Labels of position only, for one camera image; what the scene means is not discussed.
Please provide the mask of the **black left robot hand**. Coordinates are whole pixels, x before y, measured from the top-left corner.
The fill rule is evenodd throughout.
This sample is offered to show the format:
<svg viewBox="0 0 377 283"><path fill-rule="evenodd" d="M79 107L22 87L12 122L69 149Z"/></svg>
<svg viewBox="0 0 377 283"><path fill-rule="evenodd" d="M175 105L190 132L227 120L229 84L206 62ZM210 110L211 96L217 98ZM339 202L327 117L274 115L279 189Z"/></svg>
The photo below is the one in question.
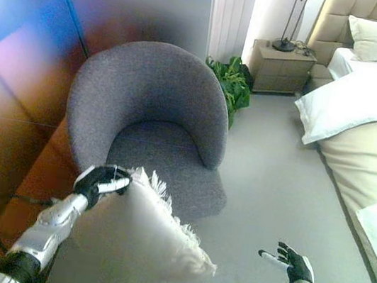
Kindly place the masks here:
<svg viewBox="0 0 377 283"><path fill-rule="evenodd" d="M132 180L132 175L118 165L93 165L77 177L72 192L84 196L87 200L85 210L90 210L107 194L122 196Z"/></svg>

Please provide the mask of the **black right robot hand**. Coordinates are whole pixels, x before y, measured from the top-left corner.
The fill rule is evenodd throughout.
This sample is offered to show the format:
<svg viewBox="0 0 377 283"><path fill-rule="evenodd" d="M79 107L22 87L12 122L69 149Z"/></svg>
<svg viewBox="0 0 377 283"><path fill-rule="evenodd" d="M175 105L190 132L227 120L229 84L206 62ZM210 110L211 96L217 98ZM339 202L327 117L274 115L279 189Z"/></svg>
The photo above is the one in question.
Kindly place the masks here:
<svg viewBox="0 0 377 283"><path fill-rule="evenodd" d="M298 280L314 283L314 271L305 255L298 254L291 246L281 241L278 242L276 251L277 255L274 255L261 249L258 251L258 255L283 269L287 273L290 283Z"/></svg>

